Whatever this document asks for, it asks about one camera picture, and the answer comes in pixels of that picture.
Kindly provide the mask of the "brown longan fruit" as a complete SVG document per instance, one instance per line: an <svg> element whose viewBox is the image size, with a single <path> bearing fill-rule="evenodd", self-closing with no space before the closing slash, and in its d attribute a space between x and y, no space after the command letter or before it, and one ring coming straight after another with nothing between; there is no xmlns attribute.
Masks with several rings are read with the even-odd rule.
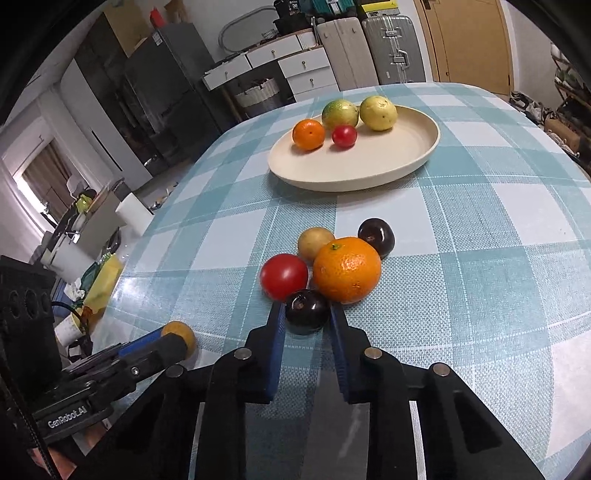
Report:
<svg viewBox="0 0 591 480"><path fill-rule="evenodd" d="M323 227L308 228L298 237L297 255L308 264L311 264L315 261L318 251L334 240L335 235L328 229Z"/></svg>
<svg viewBox="0 0 591 480"><path fill-rule="evenodd" d="M195 350L197 350L197 338L195 338L193 330L185 323L180 321L170 321L164 325L161 330L161 336L167 334L174 334L183 339L186 346L186 359L190 358Z"/></svg>

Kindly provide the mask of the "dark plum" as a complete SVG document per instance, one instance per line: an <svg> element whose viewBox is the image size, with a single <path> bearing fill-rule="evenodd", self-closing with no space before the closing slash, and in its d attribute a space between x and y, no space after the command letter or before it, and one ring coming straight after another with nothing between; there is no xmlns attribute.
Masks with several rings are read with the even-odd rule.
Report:
<svg viewBox="0 0 591 480"><path fill-rule="evenodd" d="M322 293L304 289L287 297L286 323L287 329L297 335L310 335L329 323L331 305Z"/></svg>
<svg viewBox="0 0 591 480"><path fill-rule="evenodd" d="M358 237L370 244L382 260L391 254L396 245L396 237L394 237L392 228L380 218L370 218L360 224Z"/></svg>

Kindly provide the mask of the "large red tomato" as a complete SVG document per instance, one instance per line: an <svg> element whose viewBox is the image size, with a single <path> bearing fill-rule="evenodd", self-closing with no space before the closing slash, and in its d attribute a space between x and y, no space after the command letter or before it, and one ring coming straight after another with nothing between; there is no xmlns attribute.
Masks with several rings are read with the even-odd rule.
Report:
<svg viewBox="0 0 591 480"><path fill-rule="evenodd" d="M259 273L259 283L270 299L284 301L308 285L308 266L293 254L271 257Z"/></svg>

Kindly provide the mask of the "yellow bag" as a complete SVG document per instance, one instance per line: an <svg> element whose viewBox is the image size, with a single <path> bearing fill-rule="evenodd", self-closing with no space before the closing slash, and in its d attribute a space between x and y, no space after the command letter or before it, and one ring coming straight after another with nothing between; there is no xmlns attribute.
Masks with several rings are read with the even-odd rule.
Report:
<svg viewBox="0 0 591 480"><path fill-rule="evenodd" d="M122 270L123 264L116 256L110 256L103 263L83 302L82 312L90 325L95 325L103 316Z"/></svg>

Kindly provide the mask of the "white paper roll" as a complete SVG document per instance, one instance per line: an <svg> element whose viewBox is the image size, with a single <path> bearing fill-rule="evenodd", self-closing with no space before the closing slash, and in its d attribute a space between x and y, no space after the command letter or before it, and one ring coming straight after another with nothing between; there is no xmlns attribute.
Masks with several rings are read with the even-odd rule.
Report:
<svg viewBox="0 0 591 480"><path fill-rule="evenodd" d="M152 212L133 193L124 197L115 213L137 236L142 236L153 220Z"/></svg>

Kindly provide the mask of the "teal checked tablecloth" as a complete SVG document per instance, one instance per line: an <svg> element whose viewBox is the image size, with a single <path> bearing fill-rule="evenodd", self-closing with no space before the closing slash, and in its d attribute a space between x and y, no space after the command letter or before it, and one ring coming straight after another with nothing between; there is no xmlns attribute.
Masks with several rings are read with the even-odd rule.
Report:
<svg viewBox="0 0 591 480"><path fill-rule="evenodd" d="M453 83L390 85L441 140L414 174L322 195L267 169L277 139L325 99L263 114L221 136L130 253L96 349L172 320L190 325L207 365L266 322L259 270L305 229L337 237L381 218L396 245L368 298L346 308L400 361L450 365L548 479L590 443L590 183L540 128L499 97Z"/></svg>

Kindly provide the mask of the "cream round plate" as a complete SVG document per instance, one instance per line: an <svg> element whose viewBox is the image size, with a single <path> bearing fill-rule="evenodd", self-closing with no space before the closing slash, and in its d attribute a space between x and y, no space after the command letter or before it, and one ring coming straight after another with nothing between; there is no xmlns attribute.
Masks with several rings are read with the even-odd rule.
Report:
<svg viewBox="0 0 591 480"><path fill-rule="evenodd" d="M356 144L348 149L328 137L320 148L305 152L287 132L271 147L267 166L284 183L315 192L352 192L400 180L428 161L441 130L419 110L397 109L399 118L391 130L375 132L361 124Z"/></svg>

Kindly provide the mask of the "small orange on plate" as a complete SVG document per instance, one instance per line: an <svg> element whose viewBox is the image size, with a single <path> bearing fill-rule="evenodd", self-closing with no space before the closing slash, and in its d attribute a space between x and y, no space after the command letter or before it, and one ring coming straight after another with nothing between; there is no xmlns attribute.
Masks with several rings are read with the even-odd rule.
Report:
<svg viewBox="0 0 591 480"><path fill-rule="evenodd" d="M298 149L314 151L324 145L325 127L315 119L304 119L294 126L291 138Z"/></svg>

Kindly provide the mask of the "small red tomato on plate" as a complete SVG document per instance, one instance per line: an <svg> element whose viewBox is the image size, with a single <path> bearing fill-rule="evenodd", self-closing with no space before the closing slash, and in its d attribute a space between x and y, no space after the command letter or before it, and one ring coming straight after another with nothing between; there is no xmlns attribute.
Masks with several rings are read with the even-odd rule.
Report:
<svg viewBox="0 0 591 480"><path fill-rule="evenodd" d="M356 145L358 131L350 125L339 125L332 130L332 143L341 149L349 149Z"/></svg>

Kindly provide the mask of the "black refrigerator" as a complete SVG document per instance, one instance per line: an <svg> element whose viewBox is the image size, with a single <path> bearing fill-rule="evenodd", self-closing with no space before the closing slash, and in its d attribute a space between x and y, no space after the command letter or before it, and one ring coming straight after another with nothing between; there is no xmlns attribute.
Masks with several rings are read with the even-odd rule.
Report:
<svg viewBox="0 0 591 480"><path fill-rule="evenodd" d="M184 158L197 160L235 126L228 100L205 86L211 54L191 23L155 29L125 63L125 77L156 134L169 134Z"/></svg>

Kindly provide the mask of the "woven laundry basket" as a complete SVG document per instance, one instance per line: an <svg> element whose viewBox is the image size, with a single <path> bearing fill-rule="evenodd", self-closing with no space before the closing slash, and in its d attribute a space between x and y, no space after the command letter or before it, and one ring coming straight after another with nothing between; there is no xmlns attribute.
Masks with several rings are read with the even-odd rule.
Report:
<svg viewBox="0 0 591 480"><path fill-rule="evenodd" d="M235 100L249 118L283 106L280 88L273 78L267 78L235 95Z"/></svg>

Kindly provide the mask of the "white drawer cabinet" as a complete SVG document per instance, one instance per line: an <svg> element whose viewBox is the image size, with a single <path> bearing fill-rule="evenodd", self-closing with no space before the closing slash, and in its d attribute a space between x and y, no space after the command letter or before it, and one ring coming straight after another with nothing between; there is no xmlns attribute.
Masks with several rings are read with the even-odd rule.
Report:
<svg viewBox="0 0 591 480"><path fill-rule="evenodd" d="M224 60L202 78L209 91L263 67L279 67L297 102L339 92L329 57L311 29L271 40Z"/></svg>

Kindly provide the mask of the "beige suitcase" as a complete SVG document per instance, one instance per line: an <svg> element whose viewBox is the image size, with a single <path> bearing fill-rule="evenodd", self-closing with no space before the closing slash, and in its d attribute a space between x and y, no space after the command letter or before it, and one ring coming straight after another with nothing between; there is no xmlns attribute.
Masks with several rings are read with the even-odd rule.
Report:
<svg viewBox="0 0 591 480"><path fill-rule="evenodd" d="M370 48L358 18L349 17L317 26L339 90L380 84Z"/></svg>

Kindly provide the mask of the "silver suitcase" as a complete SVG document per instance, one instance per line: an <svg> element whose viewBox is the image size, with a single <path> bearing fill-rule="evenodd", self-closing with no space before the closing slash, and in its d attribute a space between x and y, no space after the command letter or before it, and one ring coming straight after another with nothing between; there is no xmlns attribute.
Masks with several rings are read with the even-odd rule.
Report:
<svg viewBox="0 0 591 480"><path fill-rule="evenodd" d="M418 37L408 16L368 17L362 27L382 85L426 81Z"/></svg>

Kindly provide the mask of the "wooden door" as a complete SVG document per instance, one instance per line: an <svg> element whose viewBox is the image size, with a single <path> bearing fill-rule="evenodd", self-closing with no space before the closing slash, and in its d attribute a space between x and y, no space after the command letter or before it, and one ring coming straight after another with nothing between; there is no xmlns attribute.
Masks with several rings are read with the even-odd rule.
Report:
<svg viewBox="0 0 591 480"><path fill-rule="evenodd" d="M498 1L423 0L414 5L436 81L509 96L514 86L512 55Z"/></svg>

